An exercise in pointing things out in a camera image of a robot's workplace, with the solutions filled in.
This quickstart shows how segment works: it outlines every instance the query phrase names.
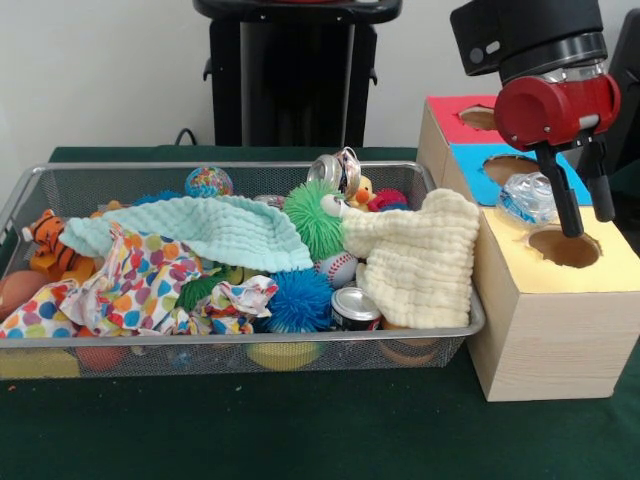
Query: stuffed tiger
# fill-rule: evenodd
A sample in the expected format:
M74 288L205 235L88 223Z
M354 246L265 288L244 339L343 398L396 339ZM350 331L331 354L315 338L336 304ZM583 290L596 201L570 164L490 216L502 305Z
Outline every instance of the stuffed tiger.
M22 229L25 241L34 241L40 245L35 255L41 257L53 254L56 263L63 272L73 270L76 260L80 258L74 250L60 242L60 234L64 231L65 224L60 217L56 217L53 210L45 211L42 216L29 227Z

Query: white wall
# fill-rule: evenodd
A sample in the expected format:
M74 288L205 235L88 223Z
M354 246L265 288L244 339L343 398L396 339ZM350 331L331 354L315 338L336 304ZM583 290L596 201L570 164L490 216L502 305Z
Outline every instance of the white wall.
M464 76L448 20L464 0L404 3L378 28L371 146L415 146L427 94L499 88ZM601 0L610 48L634 4ZM0 0L0 205L57 145L166 144L183 126L212 142L208 57L208 20L191 0Z

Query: hole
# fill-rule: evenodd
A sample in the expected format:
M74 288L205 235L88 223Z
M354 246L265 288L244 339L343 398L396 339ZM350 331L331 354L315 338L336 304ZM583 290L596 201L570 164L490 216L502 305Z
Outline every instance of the hole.
M534 160L524 155L497 155L484 163L484 171L491 180L504 187L511 175L539 172L540 167Z
M475 105L458 114L462 123L476 130L497 130L493 108Z
M600 246L589 235L567 238L559 228L549 228L534 232L529 237L529 245L545 260L551 260L561 267L585 268L600 258Z

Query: baseball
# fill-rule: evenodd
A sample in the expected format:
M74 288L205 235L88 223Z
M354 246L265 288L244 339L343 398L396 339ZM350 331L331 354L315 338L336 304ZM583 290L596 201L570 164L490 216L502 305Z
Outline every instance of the baseball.
M329 276L329 283L335 289L344 287L356 276L358 259L347 252L341 252L326 260L317 262L316 271L326 273Z

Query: black stand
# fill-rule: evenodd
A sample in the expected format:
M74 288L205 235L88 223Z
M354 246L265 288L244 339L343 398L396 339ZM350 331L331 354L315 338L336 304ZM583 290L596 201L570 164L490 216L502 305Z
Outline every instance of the black stand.
M402 0L193 0L212 19L217 145L362 146L377 35Z

